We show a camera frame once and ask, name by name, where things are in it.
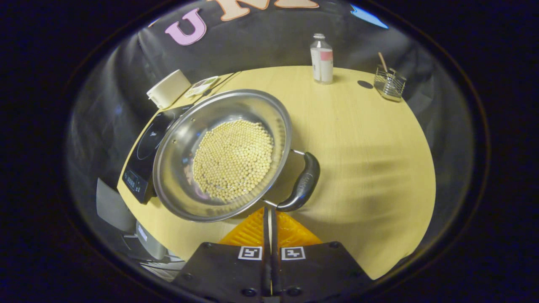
small white box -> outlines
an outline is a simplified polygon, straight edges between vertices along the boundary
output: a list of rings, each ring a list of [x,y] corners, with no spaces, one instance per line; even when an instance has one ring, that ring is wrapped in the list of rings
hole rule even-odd
[[[157,108],[171,106],[189,87],[191,83],[180,70],[176,70],[159,81],[146,94]]]

wooden stick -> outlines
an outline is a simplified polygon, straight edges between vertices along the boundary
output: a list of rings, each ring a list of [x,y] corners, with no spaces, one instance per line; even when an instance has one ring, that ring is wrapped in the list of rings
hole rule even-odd
[[[384,66],[385,72],[388,72],[388,66],[385,64],[384,57],[382,56],[382,53],[378,52],[378,56],[380,57],[380,60],[382,61],[382,65]]]

red label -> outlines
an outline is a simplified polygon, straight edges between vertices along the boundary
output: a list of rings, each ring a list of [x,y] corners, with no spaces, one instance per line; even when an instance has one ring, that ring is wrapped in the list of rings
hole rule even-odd
[[[333,52],[320,52],[320,60],[322,61],[333,60]]]

plastic bottle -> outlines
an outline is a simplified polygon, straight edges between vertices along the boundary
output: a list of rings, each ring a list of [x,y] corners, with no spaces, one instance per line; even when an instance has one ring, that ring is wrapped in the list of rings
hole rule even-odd
[[[320,84],[330,84],[333,81],[333,49],[323,34],[316,33],[313,37],[315,41],[310,46],[310,56],[314,80]]]

gray chair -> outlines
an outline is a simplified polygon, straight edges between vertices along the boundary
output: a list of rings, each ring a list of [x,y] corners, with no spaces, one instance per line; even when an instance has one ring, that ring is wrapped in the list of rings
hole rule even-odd
[[[98,216],[108,224],[127,233],[128,235],[123,235],[124,238],[137,238],[150,256],[156,260],[162,260],[167,256],[167,249],[136,220],[120,194],[99,178],[95,203]]]

